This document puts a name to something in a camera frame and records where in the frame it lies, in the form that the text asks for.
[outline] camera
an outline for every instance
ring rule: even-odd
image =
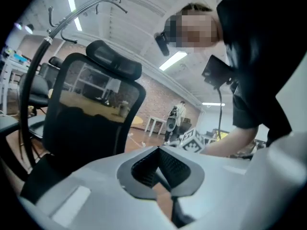
[[[154,39],[155,41],[157,42],[162,54],[164,56],[169,56],[169,50],[168,50],[168,47],[167,47],[167,44],[169,43],[167,38],[166,38],[166,35],[165,35],[165,32],[162,32],[162,33],[156,33],[154,35]]]

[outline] wooden desk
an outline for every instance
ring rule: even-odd
[[[79,107],[84,113],[91,116],[99,114],[114,122],[123,123],[125,121],[124,117],[118,115],[119,107],[114,108],[102,105],[75,92],[62,91],[60,102],[65,106]],[[142,122],[143,120],[140,117],[135,116],[132,124],[141,124]]]

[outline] standing person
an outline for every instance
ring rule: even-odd
[[[307,50],[305,0],[220,0],[216,10],[191,3],[165,23],[170,45],[205,49],[224,42],[235,68],[233,125],[236,128],[205,154],[229,156],[248,145],[260,124],[267,146],[291,132],[276,94]]]
[[[173,131],[165,132],[165,137],[164,137],[164,145],[167,145],[169,141],[173,141],[178,138],[178,132],[179,132],[179,127],[181,123],[183,122],[184,118],[186,117],[186,103],[185,101],[181,101],[178,105],[175,105],[173,110],[168,113],[168,117],[174,117],[176,119],[176,124],[175,128]]]

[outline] white table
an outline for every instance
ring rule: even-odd
[[[88,69],[88,70],[91,70],[91,71],[94,71],[94,72],[96,72],[96,73],[98,73],[98,74],[101,74],[101,75],[106,76],[107,78],[109,78],[108,83],[109,83],[110,80],[112,79],[110,76],[108,76],[108,75],[102,73],[101,71],[95,69],[94,67],[92,67],[92,66],[90,66],[90,65],[88,65],[88,64],[86,64],[86,63],[84,63],[83,66],[82,66],[82,68],[81,68],[81,70],[80,70],[80,72],[79,72],[79,74],[78,74],[78,76],[77,76],[77,78],[76,78],[76,80],[75,80],[75,82],[74,82],[74,84],[71,85],[71,91],[74,92],[74,90],[75,90],[75,88],[76,88],[76,85],[77,85],[78,81],[80,81],[80,82],[82,82],[82,83],[84,83],[84,84],[90,85],[90,86],[92,86],[92,87],[94,87],[94,88],[96,88],[96,89],[101,90],[101,91],[102,91],[102,95],[101,95],[101,96],[104,96],[104,95],[105,95],[105,92],[106,92],[106,88],[102,88],[102,87],[100,87],[100,86],[98,86],[98,85],[96,85],[96,84],[91,83],[91,82],[88,81],[88,80],[81,79],[81,74],[82,74],[82,72],[85,71],[85,70],[87,70],[87,69]]]
[[[153,129],[154,129],[154,127],[155,127],[156,122],[160,122],[160,123],[161,123],[161,128],[160,128],[159,133],[158,133],[158,135],[159,135],[159,134],[161,133],[163,124],[165,124],[166,121],[163,120],[163,119],[160,119],[160,118],[158,118],[158,117],[150,116],[149,119],[148,119],[146,128],[145,128],[145,132],[148,130],[148,126],[149,126],[150,120],[153,120],[153,125],[152,125],[152,128],[151,128],[150,132],[149,132],[149,137],[152,136]]]
[[[7,114],[7,99],[8,99],[8,89],[17,89],[18,85],[14,83],[15,71],[27,73],[29,67],[24,64],[20,64],[10,58],[6,60],[0,76],[0,103],[2,104],[2,111]]]

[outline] wall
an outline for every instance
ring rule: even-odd
[[[307,132],[307,53],[276,98],[293,131]]]
[[[206,134],[206,131],[211,132],[214,128],[218,128],[219,116],[220,116],[219,111],[206,112],[204,115],[201,115],[197,125],[198,130],[202,134]],[[223,114],[221,121],[221,130],[230,132],[233,129],[235,129],[235,126],[232,125],[232,115],[228,113]],[[266,141],[268,131],[269,129],[266,126],[260,125],[256,139]]]
[[[41,36],[26,36],[20,45],[20,49],[25,56],[32,58],[42,40],[43,37]],[[54,39],[52,46],[46,52],[41,63],[47,62],[49,58],[52,57],[60,43],[61,40]],[[62,48],[56,54],[56,56],[61,59],[65,59],[67,55],[74,52],[85,54],[85,46],[65,42]],[[171,91],[170,89],[144,73],[137,80],[137,82],[141,84],[146,90],[145,101],[143,102],[137,113],[137,116],[143,119],[143,123],[141,125],[136,125],[136,127],[138,128],[145,129],[150,115],[166,119],[168,112],[173,108],[173,106],[183,100],[182,97],[180,97],[179,95],[177,95],[176,93],[174,93],[173,91]],[[195,127],[200,111],[187,101],[186,109],[186,117],[191,119],[192,127]],[[157,124],[154,132],[158,132],[159,128],[160,124]]]
[[[42,36],[26,35],[23,38],[22,42],[20,43],[18,49],[21,50],[24,56],[32,59],[43,40],[44,40],[44,37]],[[49,59],[56,52],[57,48],[60,46],[61,42],[62,42],[61,39],[57,39],[57,38],[53,39],[52,45],[49,47],[49,49],[43,56],[40,64],[49,61]]]
[[[145,128],[148,118],[150,115],[162,118],[166,120],[169,111],[172,110],[173,106],[184,100],[182,97],[177,95],[175,92],[166,88],[151,77],[142,74],[141,78],[137,80],[146,90],[146,98],[143,105],[140,107],[138,116],[140,116],[144,122],[138,126]],[[196,126],[200,110],[191,105],[186,101],[186,117],[191,119],[192,127]],[[155,128],[155,132],[159,131],[159,126]]]
[[[5,44],[17,51],[20,43],[22,42],[26,34],[27,32],[25,32],[24,29],[19,30],[14,26],[10,35],[6,39]]]

